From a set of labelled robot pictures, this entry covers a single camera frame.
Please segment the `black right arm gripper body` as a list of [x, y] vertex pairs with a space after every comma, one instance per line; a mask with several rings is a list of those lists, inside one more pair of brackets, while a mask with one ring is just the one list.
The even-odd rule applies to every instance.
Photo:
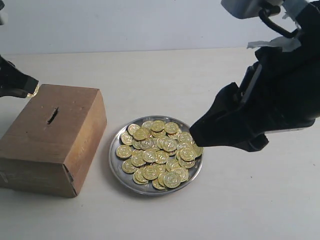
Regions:
[[320, 116], [320, 3], [283, 0], [258, 17], [284, 42], [255, 52], [239, 107], [254, 133], [308, 128]]

